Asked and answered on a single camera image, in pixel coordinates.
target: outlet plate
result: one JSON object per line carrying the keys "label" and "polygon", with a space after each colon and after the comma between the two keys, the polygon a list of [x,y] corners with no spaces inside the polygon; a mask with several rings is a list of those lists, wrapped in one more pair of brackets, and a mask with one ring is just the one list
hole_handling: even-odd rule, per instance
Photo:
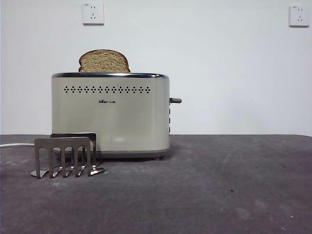
{"label": "outlet plate", "polygon": [[82,5],[82,23],[84,25],[104,24],[104,4],[84,3]]}
{"label": "outlet plate", "polygon": [[309,27],[310,15],[308,6],[290,6],[289,7],[289,26]]}

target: bread slice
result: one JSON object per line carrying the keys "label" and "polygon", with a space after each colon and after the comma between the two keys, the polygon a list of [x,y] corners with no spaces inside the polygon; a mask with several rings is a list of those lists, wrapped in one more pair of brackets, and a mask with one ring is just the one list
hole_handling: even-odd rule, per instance
{"label": "bread slice", "polygon": [[130,72],[126,57],[114,50],[93,50],[79,59],[79,72]]}

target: power cord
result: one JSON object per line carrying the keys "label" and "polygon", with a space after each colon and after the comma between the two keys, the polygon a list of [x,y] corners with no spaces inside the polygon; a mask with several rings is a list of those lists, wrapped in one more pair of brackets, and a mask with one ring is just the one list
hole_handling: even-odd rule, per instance
{"label": "power cord", "polygon": [[3,144],[0,145],[0,148],[2,147],[10,147],[10,146],[34,146],[35,144],[32,143],[12,143],[12,144]]}

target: cream toaster body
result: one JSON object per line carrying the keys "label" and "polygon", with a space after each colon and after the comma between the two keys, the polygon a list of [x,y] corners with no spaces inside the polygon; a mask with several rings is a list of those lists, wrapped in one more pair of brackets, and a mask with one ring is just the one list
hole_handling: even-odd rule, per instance
{"label": "cream toaster body", "polygon": [[102,157],[164,156],[171,100],[166,75],[54,74],[52,133],[96,133]]}

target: gray table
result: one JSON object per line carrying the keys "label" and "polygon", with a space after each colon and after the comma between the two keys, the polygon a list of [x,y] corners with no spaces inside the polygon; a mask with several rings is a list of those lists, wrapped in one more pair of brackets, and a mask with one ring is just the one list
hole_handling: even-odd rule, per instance
{"label": "gray table", "polygon": [[312,233],[311,137],[171,136],[163,161],[102,165],[108,174],[36,179],[33,147],[3,148],[1,233]]}

